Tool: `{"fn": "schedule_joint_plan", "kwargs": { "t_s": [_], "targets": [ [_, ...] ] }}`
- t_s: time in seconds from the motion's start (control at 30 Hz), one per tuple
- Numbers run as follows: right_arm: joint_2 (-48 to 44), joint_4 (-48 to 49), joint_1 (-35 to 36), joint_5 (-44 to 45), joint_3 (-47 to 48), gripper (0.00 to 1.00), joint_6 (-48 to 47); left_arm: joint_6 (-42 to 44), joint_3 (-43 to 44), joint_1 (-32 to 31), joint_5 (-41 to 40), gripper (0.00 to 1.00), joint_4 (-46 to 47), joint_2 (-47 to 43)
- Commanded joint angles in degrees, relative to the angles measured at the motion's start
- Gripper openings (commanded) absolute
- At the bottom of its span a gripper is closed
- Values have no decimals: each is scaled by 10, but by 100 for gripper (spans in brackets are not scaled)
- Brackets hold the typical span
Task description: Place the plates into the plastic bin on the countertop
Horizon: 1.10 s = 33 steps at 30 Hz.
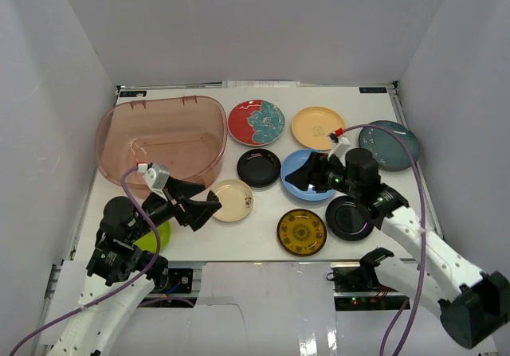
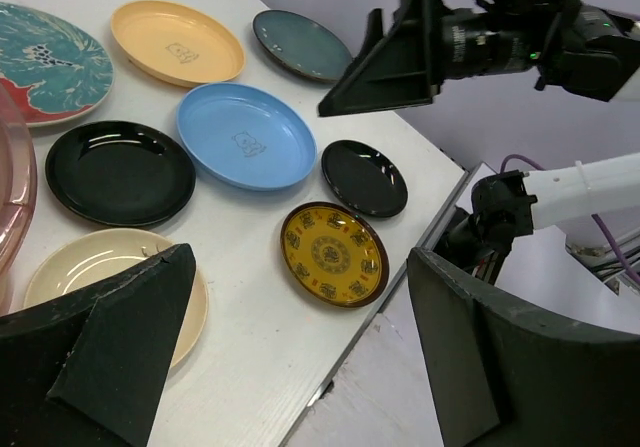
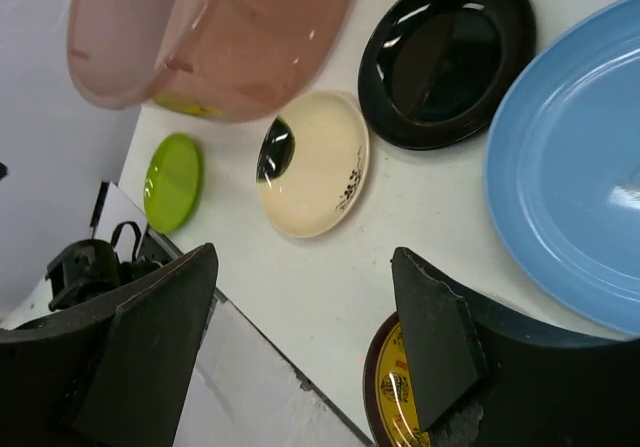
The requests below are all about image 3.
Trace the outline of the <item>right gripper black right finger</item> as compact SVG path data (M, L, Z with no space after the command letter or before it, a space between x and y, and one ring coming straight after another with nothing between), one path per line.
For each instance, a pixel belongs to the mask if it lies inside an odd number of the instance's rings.
M418 422L435 446L635 446L639 343L523 315L410 249L391 260Z

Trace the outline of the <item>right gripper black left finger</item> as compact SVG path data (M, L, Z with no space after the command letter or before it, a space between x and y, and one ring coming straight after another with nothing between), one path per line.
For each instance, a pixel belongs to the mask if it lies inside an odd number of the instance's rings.
M173 443L218 273L203 244L145 277L1 333L5 446Z

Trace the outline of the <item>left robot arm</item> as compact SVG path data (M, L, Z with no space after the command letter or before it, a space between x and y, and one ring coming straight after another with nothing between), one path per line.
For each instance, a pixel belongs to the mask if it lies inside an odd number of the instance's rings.
M120 261L115 247L123 229L134 233L134 251L129 261ZM102 294L141 279L163 266L156 259L137 256L143 234L136 223L118 224L109 241L87 239L66 247L47 266L45 279L51 282L50 311L74 307Z

